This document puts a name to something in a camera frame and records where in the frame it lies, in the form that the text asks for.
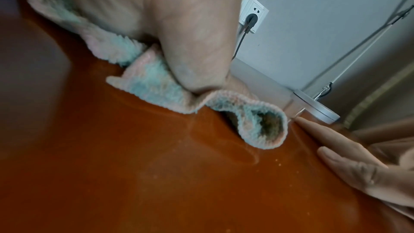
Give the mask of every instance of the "towel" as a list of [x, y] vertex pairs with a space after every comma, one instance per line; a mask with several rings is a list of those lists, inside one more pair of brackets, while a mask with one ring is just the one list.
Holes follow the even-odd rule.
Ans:
[[97, 58], [127, 67], [107, 83], [140, 99], [178, 113], [196, 113], [203, 106], [228, 112], [240, 136], [261, 149], [279, 147], [287, 136], [287, 118], [277, 106], [230, 90], [196, 96], [174, 78], [159, 45], [105, 31], [78, 12], [72, 0], [27, 0], [33, 9], [61, 27], [79, 34]]

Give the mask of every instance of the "wall socket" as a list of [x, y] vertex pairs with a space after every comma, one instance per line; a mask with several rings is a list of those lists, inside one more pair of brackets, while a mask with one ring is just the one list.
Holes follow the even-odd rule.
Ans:
[[246, 23], [247, 16], [249, 16], [252, 13], [257, 15], [258, 20], [256, 25], [251, 29], [250, 32], [256, 33], [260, 25], [262, 24], [263, 20], [269, 13], [269, 10], [265, 8], [262, 4], [260, 4], [260, 2], [257, 0], [242, 0], [240, 17], [238, 20], [239, 23], [244, 25]]

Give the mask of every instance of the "hand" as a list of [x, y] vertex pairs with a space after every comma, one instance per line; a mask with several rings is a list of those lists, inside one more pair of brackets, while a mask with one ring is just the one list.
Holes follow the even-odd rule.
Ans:
[[177, 80], [194, 93], [224, 88], [250, 96], [229, 74], [241, 0], [74, 0], [99, 26], [159, 39]]
[[345, 183], [414, 219], [414, 171], [388, 168], [361, 144], [328, 127], [300, 117], [295, 122], [323, 145], [318, 156]]

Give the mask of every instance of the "glossy surface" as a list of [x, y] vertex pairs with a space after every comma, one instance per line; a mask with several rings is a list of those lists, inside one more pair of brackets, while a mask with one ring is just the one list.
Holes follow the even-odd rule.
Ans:
[[1, 232], [399, 232], [412, 224], [336, 178], [295, 124], [245, 144], [203, 108], [181, 115], [105, 83], [122, 69], [0, 0]]

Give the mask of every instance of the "fingernail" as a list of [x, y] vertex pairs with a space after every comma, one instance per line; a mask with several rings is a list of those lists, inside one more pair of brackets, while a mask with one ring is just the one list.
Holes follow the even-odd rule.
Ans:
[[324, 154], [327, 158], [334, 160], [334, 161], [342, 161], [342, 157], [336, 154], [333, 150], [327, 147], [321, 147], [318, 149], [319, 152]]

